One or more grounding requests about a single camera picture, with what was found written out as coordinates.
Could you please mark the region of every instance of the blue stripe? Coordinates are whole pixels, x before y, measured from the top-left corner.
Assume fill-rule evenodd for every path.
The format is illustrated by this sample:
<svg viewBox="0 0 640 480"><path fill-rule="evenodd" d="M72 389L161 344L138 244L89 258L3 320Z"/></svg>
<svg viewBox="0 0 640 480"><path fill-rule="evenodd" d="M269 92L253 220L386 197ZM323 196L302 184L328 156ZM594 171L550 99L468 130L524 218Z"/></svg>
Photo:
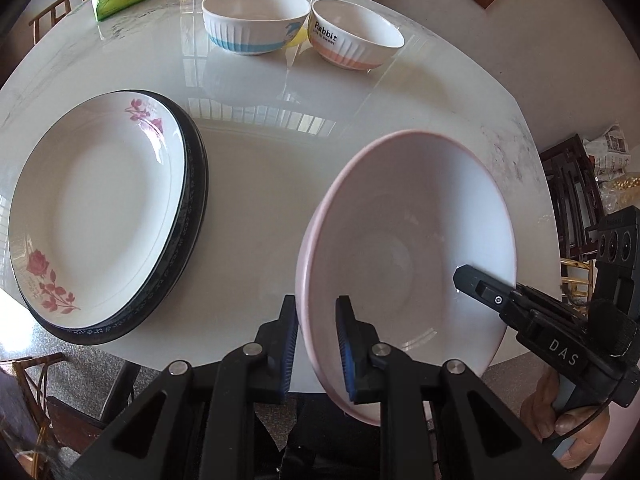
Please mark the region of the blue stripe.
<svg viewBox="0 0 640 480"><path fill-rule="evenodd" d="M209 36L209 39L213 41L214 44L224 48L225 50L230 50L232 52L247 52L247 53L256 53L256 52L268 52L270 50L277 50L282 48L285 44L284 41L280 43L271 43L271 44L262 44L262 45L252 45L247 43L229 43L224 40L219 40L218 38L214 38L213 36Z"/></svg>

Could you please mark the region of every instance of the human hand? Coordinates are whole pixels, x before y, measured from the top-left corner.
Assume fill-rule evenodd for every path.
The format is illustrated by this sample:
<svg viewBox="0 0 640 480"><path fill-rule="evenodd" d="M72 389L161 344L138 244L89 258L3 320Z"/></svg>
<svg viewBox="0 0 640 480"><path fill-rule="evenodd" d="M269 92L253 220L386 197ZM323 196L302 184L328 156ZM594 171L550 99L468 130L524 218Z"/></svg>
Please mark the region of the human hand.
<svg viewBox="0 0 640 480"><path fill-rule="evenodd" d="M541 442L555 431L559 435L568 433L589 418L597 407L576 408L556 417L551 404L558 396L560 379L558 372L547 368L538 381L536 391L527 397L520 407L520 420ZM600 445L609 427L609 408L588 426L574 435L575 442L558 462L567 469L578 467Z"/></svg>

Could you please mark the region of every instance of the silver bolt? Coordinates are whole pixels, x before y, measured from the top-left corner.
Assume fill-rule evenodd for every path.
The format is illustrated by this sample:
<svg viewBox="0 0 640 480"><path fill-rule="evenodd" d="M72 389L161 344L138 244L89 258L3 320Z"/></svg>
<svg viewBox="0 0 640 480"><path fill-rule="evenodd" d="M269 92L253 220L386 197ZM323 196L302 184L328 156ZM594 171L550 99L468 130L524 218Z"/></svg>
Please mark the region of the silver bolt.
<svg viewBox="0 0 640 480"><path fill-rule="evenodd" d="M466 370L466 365L459 359L452 359L447 361L447 370L454 375L460 375Z"/></svg>
<svg viewBox="0 0 640 480"><path fill-rule="evenodd" d="M373 355L377 355L378 357L385 357L391 354L391 346L386 343L376 343L371 347L371 351Z"/></svg>
<svg viewBox="0 0 640 480"><path fill-rule="evenodd" d="M260 343L247 343L242 347L244 355L255 356L262 353L262 345Z"/></svg>
<svg viewBox="0 0 640 480"><path fill-rule="evenodd" d="M169 365L171 375L182 375L189 369L189 365L184 361L174 361Z"/></svg>

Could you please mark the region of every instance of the black plate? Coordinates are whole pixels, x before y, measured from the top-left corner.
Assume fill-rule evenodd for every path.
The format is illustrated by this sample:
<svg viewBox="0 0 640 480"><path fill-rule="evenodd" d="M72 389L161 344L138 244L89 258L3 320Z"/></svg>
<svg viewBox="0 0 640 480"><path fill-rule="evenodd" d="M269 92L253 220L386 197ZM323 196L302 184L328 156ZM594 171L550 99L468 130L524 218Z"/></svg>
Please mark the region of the black plate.
<svg viewBox="0 0 640 480"><path fill-rule="evenodd" d="M96 345L122 337L142 323L169 294L184 271L200 233L209 194L209 165L200 132L191 117L176 103L154 92L149 95L166 106L180 126L186 151L186 169L180 208L174 228L149 279L122 309L87 328L62 328L47 322L28 303L33 317L56 337L73 344Z"/></svg>

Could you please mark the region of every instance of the white marble table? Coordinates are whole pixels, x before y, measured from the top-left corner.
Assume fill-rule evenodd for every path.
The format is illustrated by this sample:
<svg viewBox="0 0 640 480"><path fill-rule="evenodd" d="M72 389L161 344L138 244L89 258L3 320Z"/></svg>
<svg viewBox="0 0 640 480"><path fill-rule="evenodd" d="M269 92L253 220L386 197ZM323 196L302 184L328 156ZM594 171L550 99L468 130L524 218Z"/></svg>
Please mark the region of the white marble table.
<svg viewBox="0 0 640 480"><path fill-rule="evenodd" d="M236 57L207 40L201 0L148 0L99 26L90 5L79 7L0 90L4 216L40 137L92 96L160 92L189 111L203 135L209 208L188 268L145 322L104 350L162 369L177 358L212 362L252 340L293 292L303 232L337 173L373 139L404 128L452 137L482 160L511 215L518 280L558 297L551 200L517 102L442 38L370 0L349 1L385 16L406 39L391 62L369 73L329 65L308 42ZM4 218L0 288L22 301L2 245L6 226ZM508 332L494 362L522 352ZM321 391L302 344L291 387Z"/></svg>

